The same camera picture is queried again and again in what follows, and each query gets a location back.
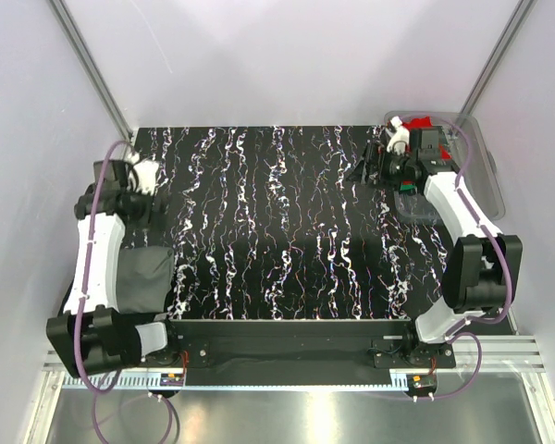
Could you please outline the grey t shirt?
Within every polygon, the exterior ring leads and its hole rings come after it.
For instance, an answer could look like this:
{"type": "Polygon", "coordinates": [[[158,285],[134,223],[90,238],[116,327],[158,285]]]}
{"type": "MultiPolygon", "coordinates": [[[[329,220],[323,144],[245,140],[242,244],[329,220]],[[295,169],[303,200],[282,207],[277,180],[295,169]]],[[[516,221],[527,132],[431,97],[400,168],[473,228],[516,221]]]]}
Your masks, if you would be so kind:
{"type": "Polygon", "coordinates": [[[171,248],[123,248],[117,263],[117,306],[124,315],[158,314],[166,310],[174,275],[171,248]]]}

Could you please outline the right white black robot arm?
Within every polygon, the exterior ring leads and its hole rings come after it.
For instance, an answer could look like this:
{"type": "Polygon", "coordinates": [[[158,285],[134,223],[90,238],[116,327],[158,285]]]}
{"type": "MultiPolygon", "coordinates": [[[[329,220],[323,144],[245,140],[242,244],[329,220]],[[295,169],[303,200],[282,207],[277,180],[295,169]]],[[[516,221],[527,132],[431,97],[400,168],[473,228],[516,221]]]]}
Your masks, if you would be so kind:
{"type": "Polygon", "coordinates": [[[403,334],[398,354],[407,364],[426,364],[473,323],[504,320],[514,299],[523,244],[486,217],[466,187],[462,167],[441,147],[437,126],[409,129],[393,118],[378,128],[348,179],[395,190],[414,186],[435,207],[454,242],[441,297],[403,334]]]}

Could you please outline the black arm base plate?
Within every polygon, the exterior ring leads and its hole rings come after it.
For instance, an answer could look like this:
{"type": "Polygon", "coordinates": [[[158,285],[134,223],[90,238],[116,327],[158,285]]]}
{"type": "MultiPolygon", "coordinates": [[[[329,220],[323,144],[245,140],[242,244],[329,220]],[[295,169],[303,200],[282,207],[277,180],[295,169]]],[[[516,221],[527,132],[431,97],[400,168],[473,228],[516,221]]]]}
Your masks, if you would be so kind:
{"type": "Polygon", "coordinates": [[[456,365],[449,345],[420,345],[403,320],[180,320],[168,347],[146,358],[176,367],[188,388],[328,388],[390,383],[390,371],[456,365]]]}

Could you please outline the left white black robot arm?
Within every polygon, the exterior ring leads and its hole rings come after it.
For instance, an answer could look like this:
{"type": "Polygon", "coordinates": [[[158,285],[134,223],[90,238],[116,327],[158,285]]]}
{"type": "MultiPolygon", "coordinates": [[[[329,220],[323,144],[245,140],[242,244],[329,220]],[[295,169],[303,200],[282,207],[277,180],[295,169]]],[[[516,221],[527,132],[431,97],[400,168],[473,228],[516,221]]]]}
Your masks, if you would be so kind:
{"type": "Polygon", "coordinates": [[[173,278],[167,247],[125,248],[128,229],[160,228],[165,200],[156,193],[157,162],[133,155],[96,162],[94,183],[74,206],[79,233],[75,275],[46,335],[74,377],[139,365],[150,355],[174,364],[181,344],[164,315],[173,278]]]}

